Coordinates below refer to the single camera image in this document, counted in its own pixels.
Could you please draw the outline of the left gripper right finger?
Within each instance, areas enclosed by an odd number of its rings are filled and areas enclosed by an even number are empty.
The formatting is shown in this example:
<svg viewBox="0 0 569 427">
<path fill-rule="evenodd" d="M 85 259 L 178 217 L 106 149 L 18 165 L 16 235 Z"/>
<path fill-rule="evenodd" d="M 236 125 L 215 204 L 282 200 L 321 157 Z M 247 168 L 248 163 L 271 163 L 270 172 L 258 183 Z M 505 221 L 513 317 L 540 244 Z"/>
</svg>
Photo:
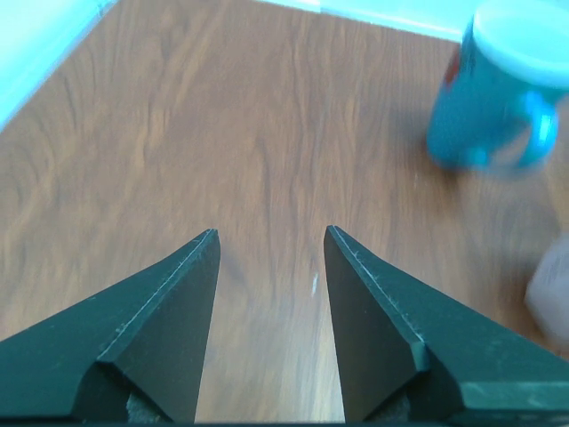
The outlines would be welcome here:
<svg viewBox="0 0 569 427">
<path fill-rule="evenodd" d="M 348 422 L 564 423 L 568 364 L 330 226 L 324 239 Z"/>
</svg>

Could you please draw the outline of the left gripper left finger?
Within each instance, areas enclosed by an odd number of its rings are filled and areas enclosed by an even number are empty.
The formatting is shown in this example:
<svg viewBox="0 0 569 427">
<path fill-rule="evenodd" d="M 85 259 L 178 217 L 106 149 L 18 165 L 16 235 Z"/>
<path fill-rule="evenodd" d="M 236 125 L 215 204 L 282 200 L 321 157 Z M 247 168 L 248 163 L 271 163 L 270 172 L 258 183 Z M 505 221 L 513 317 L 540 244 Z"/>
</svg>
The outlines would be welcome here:
<svg viewBox="0 0 569 427">
<path fill-rule="evenodd" d="M 208 229 L 1 343 L 5 423 L 191 423 L 220 266 Z"/>
</svg>

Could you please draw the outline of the pink faceted mug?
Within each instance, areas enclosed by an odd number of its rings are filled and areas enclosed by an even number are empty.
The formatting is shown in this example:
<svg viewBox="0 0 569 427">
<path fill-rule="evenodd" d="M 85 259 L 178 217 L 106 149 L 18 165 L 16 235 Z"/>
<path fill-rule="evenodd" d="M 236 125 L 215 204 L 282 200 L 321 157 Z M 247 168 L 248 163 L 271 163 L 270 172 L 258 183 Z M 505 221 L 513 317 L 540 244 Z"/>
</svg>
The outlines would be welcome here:
<svg viewBox="0 0 569 427">
<path fill-rule="evenodd" d="M 525 292 L 525 304 L 553 343 L 568 347 L 568 235 L 543 255 Z"/>
</svg>

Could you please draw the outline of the blue mug white inside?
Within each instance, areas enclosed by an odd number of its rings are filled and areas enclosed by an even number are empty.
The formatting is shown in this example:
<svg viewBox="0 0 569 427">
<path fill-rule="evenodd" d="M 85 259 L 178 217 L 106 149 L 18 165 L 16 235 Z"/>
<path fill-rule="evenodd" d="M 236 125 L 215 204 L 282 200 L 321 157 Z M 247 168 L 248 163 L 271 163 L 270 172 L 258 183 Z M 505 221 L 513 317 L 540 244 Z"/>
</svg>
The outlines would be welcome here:
<svg viewBox="0 0 569 427">
<path fill-rule="evenodd" d="M 447 66 L 426 135 L 452 170 L 509 173 L 544 163 L 568 94 L 568 11 L 544 1 L 484 1 Z"/>
</svg>

